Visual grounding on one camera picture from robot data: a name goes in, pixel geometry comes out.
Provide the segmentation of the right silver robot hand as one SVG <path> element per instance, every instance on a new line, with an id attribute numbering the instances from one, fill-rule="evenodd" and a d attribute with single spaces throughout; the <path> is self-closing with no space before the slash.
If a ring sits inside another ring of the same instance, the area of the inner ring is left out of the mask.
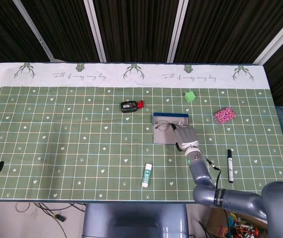
<path id="1" fill-rule="evenodd" d="M 176 148 L 179 152 L 186 151 L 190 147 L 199 147 L 199 140 L 194 127 L 177 127 L 170 123 L 172 130 L 176 136 Z"/>

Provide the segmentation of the grey glasses case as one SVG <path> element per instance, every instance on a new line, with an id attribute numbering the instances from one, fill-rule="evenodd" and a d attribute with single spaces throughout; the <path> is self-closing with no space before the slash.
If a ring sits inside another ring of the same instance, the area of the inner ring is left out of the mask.
<path id="1" fill-rule="evenodd" d="M 182 121 L 186 126 L 189 125 L 188 114 L 175 114 L 175 113 L 153 113 L 153 142 L 154 144 L 167 144 L 174 145 L 177 141 L 172 128 L 168 128 L 166 131 L 154 129 L 154 125 L 159 120 L 166 120 L 168 122 Z"/>

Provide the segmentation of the thin wire-frame eyeglasses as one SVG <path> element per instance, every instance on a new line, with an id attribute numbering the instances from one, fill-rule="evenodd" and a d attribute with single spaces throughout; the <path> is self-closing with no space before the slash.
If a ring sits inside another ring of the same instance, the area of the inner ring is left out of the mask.
<path id="1" fill-rule="evenodd" d="M 166 131 L 168 128 L 172 127 L 174 125 L 175 128 L 177 127 L 185 127 L 186 125 L 182 121 L 174 121 L 174 122 L 168 122 L 166 120 L 159 120 L 155 123 L 154 129 L 159 129 L 161 131 Z"/>

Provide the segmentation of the green cube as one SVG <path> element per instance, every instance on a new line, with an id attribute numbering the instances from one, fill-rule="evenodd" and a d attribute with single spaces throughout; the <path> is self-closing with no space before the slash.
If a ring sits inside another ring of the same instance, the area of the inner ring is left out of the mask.
<path id="1" fill-rule="evenodd" d="M 188 91 L 188 92 L 185 92 L 184 98 L 185 98 L 186 102 L 189 103 L 189 102 L 192 102 L 192 101 L 195 100 L 196 95 L 193 91 Z"/>

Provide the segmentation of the pink patterned box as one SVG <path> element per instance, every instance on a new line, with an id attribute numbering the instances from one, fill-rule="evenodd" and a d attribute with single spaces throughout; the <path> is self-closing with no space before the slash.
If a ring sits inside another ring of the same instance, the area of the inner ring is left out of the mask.
<path id="1" fill-rule="evenodd" d="M 218 124 L 225 124 L 236 117 L 237 114 L 231 107 L 224 108 L 213 115 L 214 120 Z"/>

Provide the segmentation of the black white marker pen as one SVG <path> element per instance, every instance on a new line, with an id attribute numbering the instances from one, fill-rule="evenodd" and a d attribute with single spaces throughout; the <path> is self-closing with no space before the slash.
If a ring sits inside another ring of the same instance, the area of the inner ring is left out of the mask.
<path id="1" fill-rule="evenodd" d="M 227 150 L 227 165 L 228 165 L 228 181 L 229 183 L 234 182 L 233 176 L 233 161 L 232 161 L 232 151 L 231 149 Z"/>

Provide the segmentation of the white green glue stick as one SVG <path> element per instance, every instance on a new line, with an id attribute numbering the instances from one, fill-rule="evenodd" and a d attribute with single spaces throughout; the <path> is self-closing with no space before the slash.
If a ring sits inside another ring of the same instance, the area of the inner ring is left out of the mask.
<path id="1" fill-rule="evenodd" d="M 142 182 L 141 182 L 142 187 L 144 188 L 148 187 L 150 177 L 151 177 L 151 172 L 152 172 L 152 164 L 147 163 L 143 171 L 143 177 L 142 177 Z"/>

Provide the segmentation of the black bottle red cap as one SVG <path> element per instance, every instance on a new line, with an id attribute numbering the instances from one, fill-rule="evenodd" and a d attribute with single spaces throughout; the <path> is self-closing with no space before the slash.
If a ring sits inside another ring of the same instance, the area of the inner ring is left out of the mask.
<path id="1" fill-rule="evenodd" d="M 122 113 L 132 113 L 136 112 L 138 109 L 141 109 L 144 107 L 144 101 L 140 100 L 139 102 L 136 101 L 127 101 L 122 102 L 120 104 L 120 109 Z"/>

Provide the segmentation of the green grid tablecloth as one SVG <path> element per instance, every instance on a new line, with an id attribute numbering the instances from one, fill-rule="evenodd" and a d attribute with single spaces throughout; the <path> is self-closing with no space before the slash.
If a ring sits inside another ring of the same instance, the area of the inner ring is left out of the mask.
<path id="1" fill-rule="evenodd" d="M 227 107 L 237 117 L 216 123 Z M 219 187 L 260 193 L 283 181 L 283 134 L 262 66 L 12 62 L 0 63 L 0 200 L 191 202 L 189 160 L 154 144 L 153 113 L 189 115 L 221 169 L 209 168 Z"/>

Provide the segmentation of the grey-blue robot torso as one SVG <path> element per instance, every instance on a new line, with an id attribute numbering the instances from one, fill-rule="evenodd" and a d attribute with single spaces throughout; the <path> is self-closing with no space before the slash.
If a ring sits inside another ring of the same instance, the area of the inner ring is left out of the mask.
<path id="1" fill-rule="evenodd" d="M 186 205 L 88 203 L 81 238 L 189 238 Z"/>

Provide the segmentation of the colourful toy pile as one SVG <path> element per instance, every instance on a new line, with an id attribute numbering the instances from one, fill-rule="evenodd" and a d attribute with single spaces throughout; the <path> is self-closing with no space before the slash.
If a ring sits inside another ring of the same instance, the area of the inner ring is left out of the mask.
<path id="1" fill-rule="evenodd" d="M 269 238 L 267 230 L 232 212 L 226 216 L 226 222 L 223 231 L 225 238 Z"/>

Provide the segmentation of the dark pleated curtain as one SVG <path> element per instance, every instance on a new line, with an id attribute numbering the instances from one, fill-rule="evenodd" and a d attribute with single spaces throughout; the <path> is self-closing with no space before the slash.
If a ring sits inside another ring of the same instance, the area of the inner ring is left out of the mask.
<path id="1" fill-rule="evenodd" d="M 83 0 L 21 0 L 57 60 L 99 62 Z M 164 63 L 179 0 L 93 0 L 107 62 Z M 174 63 L 252 64 L 283 27 L 283 0 L 189 0 Z M 49 59 L 0 0 L 0 62 Z"/>

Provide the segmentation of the white partition post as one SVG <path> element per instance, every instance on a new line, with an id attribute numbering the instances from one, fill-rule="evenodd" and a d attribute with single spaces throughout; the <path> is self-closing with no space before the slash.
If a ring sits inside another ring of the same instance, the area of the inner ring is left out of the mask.
<path id="1" fill-rule="evenodd" d="M 24 18 L 24 20 L 27 23 L 27 25 L 29 26 L 29 28 L 31 29 L 31 31 L 33 32 L 33 34 L 36 37 L 36 39 L 38 40 L 39 44 L 43 48 L 43 50 L 46 53 L 49 61 L 54 62 L 55 58 L 54 58 L 52 52 L 50 51 L 50 49 L 49 49 L 48 45 L 46 44 L 46 42 L 44 41 L 43 37 L 41 36 L 39 30 L 37 29 L 36 25 L 34 24 L 33 20 L 31 19 L 29 13 L 27 12 L 27 10 L 24 7 L 21 0 L 12 0 L 12 1 L 15 4 L 18 11 L 20 12 L 20 14 L 22 15 L 22 17 Z"/>
<path id="2" fill-rule="evenodd" d="M 186 11 L 188 8 L 188 3 L 189 3 L 189 0 L 179 0 L 178 2 L 174 27 L 172 31 L 172 36 L 171 36 L 171 41 L 170 41 L 170 46 L 169 46 L 169 51 L 168 51 L 168 56 L 167 56 L 167 63 L 174 63 L 175 54 L 177 51 L 177 47 L 178 47 L 178 43 L 179 43 L 181 31 L 182 31 L 182 26 L 183 26 Z"/>
<path id="3" fill-rule="evenodd" d="M 264 65 L 279 48 L 283 45 L 283 27 L 267 44 L 259 56 L 254 60 L 253 64 Z"/>
<path id="4" fill-rule="evenodd" d="M 90 24 L 90 27 L 91 27 L 91 32 L 92 32 L 92 35 L 93 35 L 93 38 L 94 38 L 94 42 L 95 42 L 95 46 L 96 46 L 96 50 L 97 50 L 99 60 L 100 60 L 100 62 L 106 63 L 107 60 L 106 60 L 103 42 L 102 42 L 102 38 L 101 38 L 101 33 L 100 33 L 98 21 L 97 21 L 94 2 L 93 2 L 93 0 L 83 0 L 83 2 L 84 2 L 84 5 L 85 5 L 87 17 L 88 17 L 89 24 Z"/>

